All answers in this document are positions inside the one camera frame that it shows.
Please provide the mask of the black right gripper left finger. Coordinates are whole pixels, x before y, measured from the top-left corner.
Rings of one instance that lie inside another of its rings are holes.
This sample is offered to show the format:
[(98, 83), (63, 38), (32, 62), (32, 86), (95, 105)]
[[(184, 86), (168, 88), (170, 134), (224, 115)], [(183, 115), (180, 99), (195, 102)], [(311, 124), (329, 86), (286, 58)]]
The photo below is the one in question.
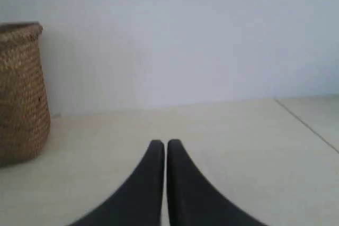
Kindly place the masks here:
[(126, 181), (72, 225), (161, 225), (164, 167), (164, 144), (153, 140)]

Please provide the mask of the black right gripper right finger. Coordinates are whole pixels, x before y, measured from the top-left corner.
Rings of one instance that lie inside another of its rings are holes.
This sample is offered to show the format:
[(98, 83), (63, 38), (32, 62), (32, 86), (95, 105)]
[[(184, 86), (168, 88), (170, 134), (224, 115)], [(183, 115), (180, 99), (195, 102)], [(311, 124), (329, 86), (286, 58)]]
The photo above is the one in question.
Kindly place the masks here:
[(179, 139), (167, 144), (166, 178), (170, 225), (263, 225), (220, 194)]

